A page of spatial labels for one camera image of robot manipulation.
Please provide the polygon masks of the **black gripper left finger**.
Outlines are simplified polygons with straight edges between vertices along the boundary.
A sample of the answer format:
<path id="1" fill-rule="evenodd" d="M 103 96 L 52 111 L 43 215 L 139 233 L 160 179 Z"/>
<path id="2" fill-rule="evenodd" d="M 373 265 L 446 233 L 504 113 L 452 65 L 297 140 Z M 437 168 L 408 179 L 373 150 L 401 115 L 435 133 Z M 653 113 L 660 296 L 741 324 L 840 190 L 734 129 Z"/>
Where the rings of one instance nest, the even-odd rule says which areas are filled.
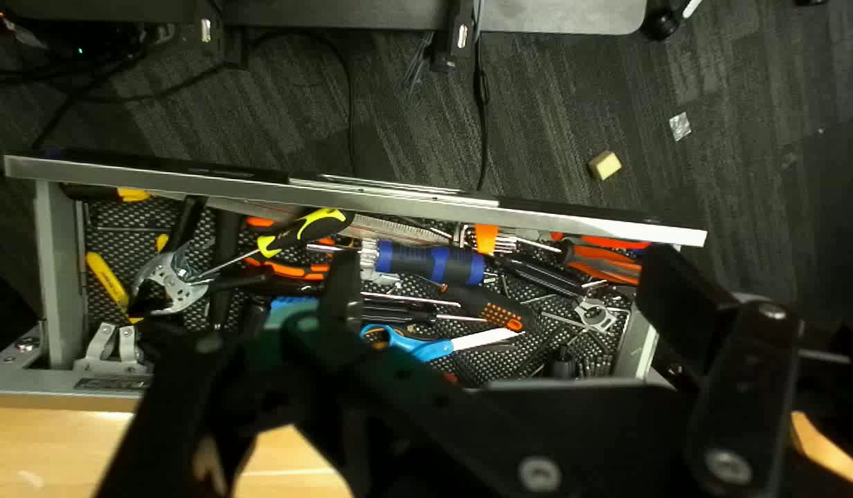
<path id="1" fill-rule="evenodd" d="M 280 332 L 147 319 L 140 345 L 153 377 L 93 498 L 232 498 L 258 435 L 277 427 L 268 399 L 284 404 Z"/>

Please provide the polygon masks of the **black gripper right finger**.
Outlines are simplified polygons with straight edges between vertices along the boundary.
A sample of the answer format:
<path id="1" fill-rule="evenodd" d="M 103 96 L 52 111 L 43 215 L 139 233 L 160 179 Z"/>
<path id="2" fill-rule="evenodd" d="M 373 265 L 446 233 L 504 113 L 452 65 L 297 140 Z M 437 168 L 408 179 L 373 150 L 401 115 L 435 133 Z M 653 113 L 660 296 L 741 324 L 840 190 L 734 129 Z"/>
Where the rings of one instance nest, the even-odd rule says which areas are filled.
<path id="1" fill-rule="evenodd" d="M 694 381 L 685 428 L 691 485 L 711 498 L 772 498 L 806 324 L 783 305 L 734 298 L 673 245 L 642 251 L 637 308 Z"/>

